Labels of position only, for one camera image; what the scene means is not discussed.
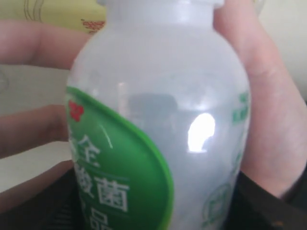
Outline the person's open bare hand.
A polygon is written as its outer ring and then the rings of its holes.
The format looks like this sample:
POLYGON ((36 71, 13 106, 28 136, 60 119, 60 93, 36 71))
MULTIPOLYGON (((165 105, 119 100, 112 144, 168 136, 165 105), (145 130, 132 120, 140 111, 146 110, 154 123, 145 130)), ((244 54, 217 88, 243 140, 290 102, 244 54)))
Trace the person's open bare hand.
MULTIPOLYGON (((236 50, 251 87, 250 131, 241 169, 273 196, 290 199, 299 190, 307 163, 306 103, 252 1, 226 1, 215 11, 214 27, 236 50)), ((5 20, 0 23, 0 61, 69 69, 89 38, 52 25, 5 20)), ((1 158, 67 139, 62 105, 0 119, 1 158)))

